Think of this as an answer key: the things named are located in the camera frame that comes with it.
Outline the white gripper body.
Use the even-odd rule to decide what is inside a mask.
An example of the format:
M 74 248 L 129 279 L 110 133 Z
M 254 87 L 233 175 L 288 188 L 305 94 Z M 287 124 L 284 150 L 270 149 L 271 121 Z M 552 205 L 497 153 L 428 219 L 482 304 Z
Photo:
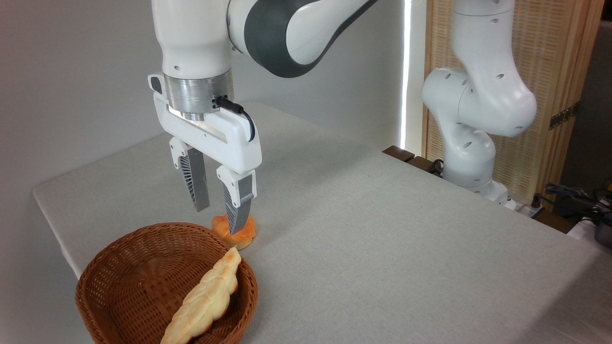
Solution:
M 262 163 L 258 133 L 247 120 L 217 104 L 232 101 L 231 73 L 201 80 L 149 75 L 149 87 L 162 128 L 237 174 Z

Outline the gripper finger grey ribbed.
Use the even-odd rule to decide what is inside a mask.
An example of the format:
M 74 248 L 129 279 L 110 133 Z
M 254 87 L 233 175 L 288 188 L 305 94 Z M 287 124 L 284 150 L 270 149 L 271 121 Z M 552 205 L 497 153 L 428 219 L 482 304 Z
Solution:
M 174 166 L 181 171 L 193 205 L 199 213 L 210 206 L 204 155 L 177 137 L 170 140 L 170 150 Z
M 251 213 L 251 201 L 257 196 L 256 173 L 251 170 L 238 174 L 221 165 L 217 169 L 217 177 L 223 183 L 229 232 L 234 235 L 245 227 Z

